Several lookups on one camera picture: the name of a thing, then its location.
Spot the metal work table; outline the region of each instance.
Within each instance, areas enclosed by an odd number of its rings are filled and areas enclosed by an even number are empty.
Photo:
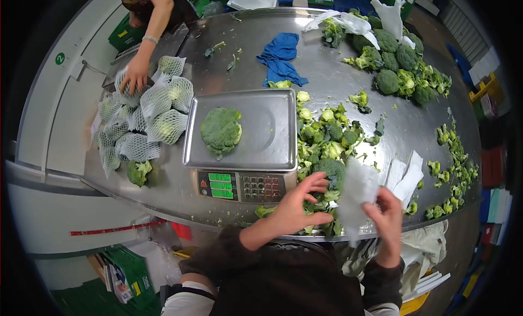
[[[236,16],[243,22],[233,20],[230,14],[202,19],[198,21],[199,30],[188,32],[185,29],[187,36],[183,34],[184,29],[181,29],[180,33],[162,38],[153,58],[158,60],[162,55],[174,55],[176,52],[178,56],[186,57],[183,76],[193,82],[195,96],[258,89],[262,88],[267,67],[256,61],[256,55],[280,32],[299,34],[297,58],[292,64],[300,76],[309,78],[310,83],[303,88],[293,84],[293,88],[309,92],[312,100],[305,106],[316,111],[324,108],[326,103],[336,106],[343,102],[349,120],[361,121],[367,134],[374,131],[380,113],[386,114],[385,134],[380,143],[375,147],[362,143],[357,148],[358,154],[368,154],[365,164],[371,165],[374,161],[378,163],[378,168],[381,169],[380,184],[384,184],[392,159],[397,158],[408,164],[408,157],[412,150],[416,150],[424,160],[422,170],[425,174],[425,188],[415,191],[415,195],[419,194],[418,212],[404,217],[403,230],[427,226],[445,219],[448,216],[430,221],[425,219],[426,209],[441,205],[450,197],[449,184],[444,184],[439,189],[433,187],[436,179],[429,176],[426,163],[428,160],[437,160],[441,163],[442,170],[453,164],[447,145],[438,145],[435,130],[443,123],[450,126],[448,106],[457,120],[457,134],[461,136],[465,152],[469,153],[469,160],[480,163],[479,131],[459,70],[450,60],[432,49],[430,43],[425,43],[425,63],[448,74],[454,81],[449,98],[440,96],[439,102],[433,101],[420,108],[401,97],[383,96],[373,88],[373,74],[341,62],[343,57],[358,55],[346,41],[339,48],[330,48],[322,40],[321,30],[301,32],[301,28],[311,18],[322,12],[319,9],[276,8],[236,12]],[[176,40],[172,45],[165,42],[173,41],[173,38]],[[226,46],[222,46],[211,58],[205,58],[205,50],[221,41],[225,41]],[[233,53],[240,60],[232,70],[226,71],[233,59]],[[346,103],[349,94],[356,94],[360,90],[365,90],[369,95],[371,114],[360,114],[352,108],[351,103]],[[397,105],[397,110],[392,109],[393,104]],[[220,226],[239,221],[255,221],[255,204],[239,204],[198,195],[195,181],[190,178],[190,169],[181,164],[183,142],[182,137],[172,146],[162,143],[162,154],[153,161],[153,171],[148,176],[147,187],[138,188],[131,184],[127,180],[125,168],[106,179],[95,145],[87,152],[82,180],[109,196],[136,204],[150,214],[207,230],[216,231]],[[467,190],[467,206],[481,198],[479,178],[474,179],[471,189]],[[360,229],[362,239],[375,236],[377,233],[373,224]],[[309,236],[299,239],[323,241],[324,237]],[[344,240],[344,236],[334,240]]]

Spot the blue crate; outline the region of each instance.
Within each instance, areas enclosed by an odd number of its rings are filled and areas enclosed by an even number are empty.
[[[362,16],[367,16],[369,12],[373,12],[377,16],[374,7],[368,0],[334,0],[334,10],[340,12],[348,12],[349,9],[359,9]]]

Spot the white sleeve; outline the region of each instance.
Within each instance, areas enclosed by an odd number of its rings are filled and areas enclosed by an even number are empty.
[[[185,281],[182,283],[183,287],[189,287],[193,289],[200,289],[211,293],[211,290],[201,284],[194,281]],[[202,296],[197,293],[190,292],[179,292],[175,293],[165,302],[165,306],[162,308],[162,316],[208,316],[211,313],[214,300]]]
[[[400,309],[395,303],[381,303],[366,310],[365,316],[400,316]]]

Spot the digital scale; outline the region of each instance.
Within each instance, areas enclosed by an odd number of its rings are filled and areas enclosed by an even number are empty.
[[[238,109],[242,137],[221,160],[207,150],[200,125],[216,107]],[[183,165],[193,168],[199,195],[240,203],[277,203],[297,183],[296,93],[245,90],[195,97]]]

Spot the stainless steel tray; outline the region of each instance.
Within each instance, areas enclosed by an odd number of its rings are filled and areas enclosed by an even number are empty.
[[[210,110],[235,108],[242,113],[242,137],[221,160],[207,150],[200,125]],[[193,99],[184,141],[183,165],[191,168],[281,171],[297,169],[296,92],[260,89],[225,92]]]

